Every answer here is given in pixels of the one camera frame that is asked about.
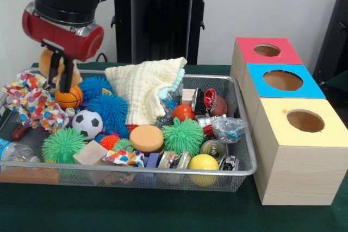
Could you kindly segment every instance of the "yellow square top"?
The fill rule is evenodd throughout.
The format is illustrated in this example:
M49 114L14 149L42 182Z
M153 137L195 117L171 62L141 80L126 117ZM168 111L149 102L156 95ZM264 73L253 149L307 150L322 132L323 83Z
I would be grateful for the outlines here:
M327 100L261 98L261 103L279 145L348 147L348 130Z

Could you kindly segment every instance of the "white cloth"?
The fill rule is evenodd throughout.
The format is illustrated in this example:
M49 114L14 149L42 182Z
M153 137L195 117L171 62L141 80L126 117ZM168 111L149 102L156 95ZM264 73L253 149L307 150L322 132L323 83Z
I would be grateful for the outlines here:
M171 87L178 77L179 69L186 63L186 59L181 57L105 69L114 92L127 101L126 124L155 124L157 117L165 115L158 91Z

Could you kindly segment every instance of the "yellow ball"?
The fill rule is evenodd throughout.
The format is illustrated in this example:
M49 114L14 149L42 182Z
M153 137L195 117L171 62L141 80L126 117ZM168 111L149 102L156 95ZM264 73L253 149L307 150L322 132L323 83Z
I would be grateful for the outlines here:
M190 160L189 169L216 171L219 169L219 163L208 154L199 154ZM209 186L217 180L215 175L191 175L190 177L196 185L201 187Z

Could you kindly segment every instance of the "white wall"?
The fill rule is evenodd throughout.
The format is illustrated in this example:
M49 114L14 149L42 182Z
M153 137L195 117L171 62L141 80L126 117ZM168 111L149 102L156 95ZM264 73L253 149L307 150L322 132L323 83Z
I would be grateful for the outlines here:
M0 85L38 61L42 48L25 36L21 17L31 0L0 0ZM236 36L288 37L310 71L314 69L335 0L205 0L205 31L199 64L231 64ZM116 61L110 28L113 0L99 5L97 23L105 30L101 51Z

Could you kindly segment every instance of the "circular hole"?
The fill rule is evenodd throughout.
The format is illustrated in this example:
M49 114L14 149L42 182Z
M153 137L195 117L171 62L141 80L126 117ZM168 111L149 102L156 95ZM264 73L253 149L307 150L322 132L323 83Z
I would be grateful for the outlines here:
M303 85L301 77L283 70L269 71L263 75L263 79L270 86L283 91L296 91Z
M281 52L281 50L278 47L268 45L266 43L255 46L254 51L259 55L263 55L264 57L276 57Z
M288 121L296 129L308 133L321 131L325 126L324 121L318 114L307 110L293 110L288 112Z

